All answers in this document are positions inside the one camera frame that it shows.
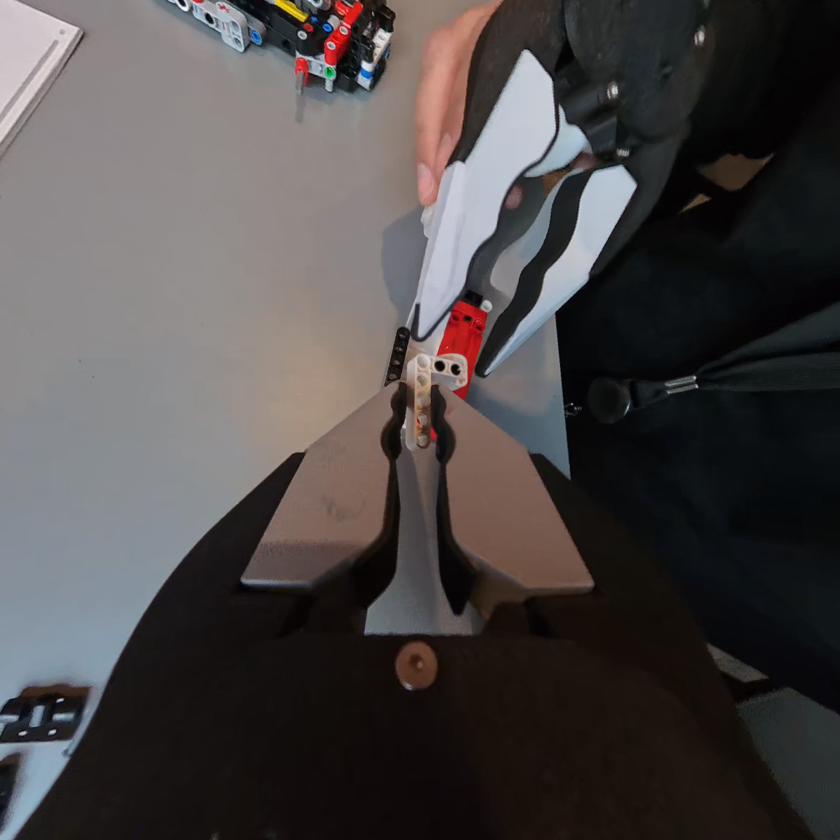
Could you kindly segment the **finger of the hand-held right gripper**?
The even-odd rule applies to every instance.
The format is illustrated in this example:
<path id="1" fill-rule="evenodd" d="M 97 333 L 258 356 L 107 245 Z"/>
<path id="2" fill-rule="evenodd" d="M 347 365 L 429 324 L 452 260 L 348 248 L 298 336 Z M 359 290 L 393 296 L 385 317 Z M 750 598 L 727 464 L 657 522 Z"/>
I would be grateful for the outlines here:
<path id="1" fill-rule="evenodd" d="M 460 297 L 477 250 L 495 233 L 502 204 L 521 176 L 558 170 L 592 147 L 565 122 L 550 73 L 521 52 L 464 161 L 444 172 L 413 310 L 413 337 L 424 341 Z"/>
<path id="2" fill-rule="evenodd" d="M 478 376 L 492 373 L 583 287 L 636 189 L 621 164 L 574 171 L 552 189 L 490 274 L 507 305 L 486 336 Z"/>

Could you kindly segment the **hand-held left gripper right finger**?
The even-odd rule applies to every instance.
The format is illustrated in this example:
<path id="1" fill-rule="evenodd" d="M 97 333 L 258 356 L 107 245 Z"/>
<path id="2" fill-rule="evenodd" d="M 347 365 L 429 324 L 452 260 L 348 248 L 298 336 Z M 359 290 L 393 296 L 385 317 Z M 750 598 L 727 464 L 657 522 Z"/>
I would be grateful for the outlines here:
<path id="1" fill-rule="evenodd" d="M 591 573 L 527 449 L 446 387 L 432 390 L 438 568 L 454 614 L 582 595 Z"/>

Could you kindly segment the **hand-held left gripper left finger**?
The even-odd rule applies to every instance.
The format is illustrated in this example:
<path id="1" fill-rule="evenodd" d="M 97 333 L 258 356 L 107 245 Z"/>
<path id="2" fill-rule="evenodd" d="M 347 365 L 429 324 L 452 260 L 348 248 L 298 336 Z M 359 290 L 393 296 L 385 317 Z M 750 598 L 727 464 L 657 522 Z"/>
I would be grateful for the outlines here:
<path id="1" fill-rule="evenodd" d="M 391 384 L 311 444 L 240 581 L 256 590 L 320 594 L 345 583 L 365 610 L 396 572 L 406 386 Z"/>

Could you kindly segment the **white L-shaped brick beam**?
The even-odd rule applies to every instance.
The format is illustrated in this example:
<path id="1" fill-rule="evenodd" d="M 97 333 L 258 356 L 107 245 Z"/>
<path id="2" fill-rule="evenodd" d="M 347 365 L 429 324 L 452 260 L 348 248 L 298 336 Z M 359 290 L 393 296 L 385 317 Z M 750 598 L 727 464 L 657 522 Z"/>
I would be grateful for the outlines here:
<path id="1" fill-rule="evenodd" d="M 405 440 L 406 446 L 411 450 L 427 448 L 432 438 L 433 360 L 426 353 L 419 353 L 406 365 Z"/>

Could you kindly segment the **red and white brick panel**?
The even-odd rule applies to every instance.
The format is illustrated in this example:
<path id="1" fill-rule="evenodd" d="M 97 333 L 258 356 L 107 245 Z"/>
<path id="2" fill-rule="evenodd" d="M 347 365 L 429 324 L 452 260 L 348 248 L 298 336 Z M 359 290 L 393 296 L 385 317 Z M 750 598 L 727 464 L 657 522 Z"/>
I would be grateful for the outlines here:
<path id="1" fill-rule="evenodd" d="M 465 356 L 469 367 L 469 384 L 456 391 L 455 394 L 466 401 L 480 347 L 484 340 L 487 317 L 491 310 L 492 304 L 488 299 L 476 291 L 466 291 L 450 309 L 446 321 L 441 321 L 425 341 L 414 341 L 411 336 L 406 363 L 419 353 L 433 356 L 443 354 Z"/>

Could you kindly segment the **person's right hand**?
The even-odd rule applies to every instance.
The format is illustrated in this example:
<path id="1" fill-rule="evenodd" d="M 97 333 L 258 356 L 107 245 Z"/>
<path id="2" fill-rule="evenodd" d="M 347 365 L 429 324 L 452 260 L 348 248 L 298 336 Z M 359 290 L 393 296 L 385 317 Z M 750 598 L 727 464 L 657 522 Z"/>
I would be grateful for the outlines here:
<path id="1" fill-rule="evenodd" d="M 472 7 L 427 39 L 415 97 L 417 195 L 433 205 L 446 166 L 459 141 L 466 108 L 471 57 L 500 1 Z"/>

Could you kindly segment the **black straight brick beam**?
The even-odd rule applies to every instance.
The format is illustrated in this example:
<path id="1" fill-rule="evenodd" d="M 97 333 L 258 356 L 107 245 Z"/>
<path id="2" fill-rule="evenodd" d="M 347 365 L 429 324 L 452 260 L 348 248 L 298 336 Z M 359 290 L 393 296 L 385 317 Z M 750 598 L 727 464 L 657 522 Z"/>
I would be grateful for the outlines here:
<path id="1" fill-rule="evenodd" d="M 406 364 L 406 354 L 411 341 L 411 331 L 407 327 L 400 327 L 395 331 L 395 338 L 386 366 L 383 386 L 400 382 Z"/>

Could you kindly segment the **person's black clothing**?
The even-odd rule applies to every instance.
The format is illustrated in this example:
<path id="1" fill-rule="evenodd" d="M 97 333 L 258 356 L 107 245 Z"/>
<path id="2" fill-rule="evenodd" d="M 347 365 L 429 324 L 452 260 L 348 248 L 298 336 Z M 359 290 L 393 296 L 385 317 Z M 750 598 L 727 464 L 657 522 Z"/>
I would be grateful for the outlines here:
<path id="1" fill-rule="evenodd" d="M 571 474 L 713 645 L 839 704 L 838 83 L 558 313 Z"/>

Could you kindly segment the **multicoloured toy brick car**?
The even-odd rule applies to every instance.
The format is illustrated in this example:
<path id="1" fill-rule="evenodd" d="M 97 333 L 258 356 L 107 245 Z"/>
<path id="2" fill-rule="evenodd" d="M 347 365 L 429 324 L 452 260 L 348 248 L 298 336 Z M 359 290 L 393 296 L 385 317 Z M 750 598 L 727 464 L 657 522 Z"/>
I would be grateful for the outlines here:
<path id="1" fill-rule="evenodd" d="M 294 59 L 297 93 L 373 90 L 391 54 L 396 14 L 385 1 L 171 1 L 243 54 L 274 47 Z"/>

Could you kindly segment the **black brick plate with holes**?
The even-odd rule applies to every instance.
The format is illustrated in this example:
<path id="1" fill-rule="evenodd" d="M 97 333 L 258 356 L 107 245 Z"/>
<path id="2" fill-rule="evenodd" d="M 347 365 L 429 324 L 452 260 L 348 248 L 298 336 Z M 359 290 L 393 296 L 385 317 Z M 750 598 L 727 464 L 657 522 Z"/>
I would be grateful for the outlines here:
<path id="1" fill-rule="evenodd" d="M 31 686 L 1 706 L 1 743 L 72 740 L 81 725 L 90 688 Z"/>

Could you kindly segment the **open instruction booklet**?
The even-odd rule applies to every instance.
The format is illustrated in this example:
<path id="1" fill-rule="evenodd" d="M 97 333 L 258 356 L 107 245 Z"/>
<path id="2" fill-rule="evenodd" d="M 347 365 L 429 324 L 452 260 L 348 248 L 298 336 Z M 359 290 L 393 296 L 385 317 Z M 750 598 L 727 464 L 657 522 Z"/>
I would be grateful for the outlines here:
<path id="1" fill-rule="evenodd" d="M 1 154 L 79 46 L 83 30 L 19 1 L 1 2 Z"/>

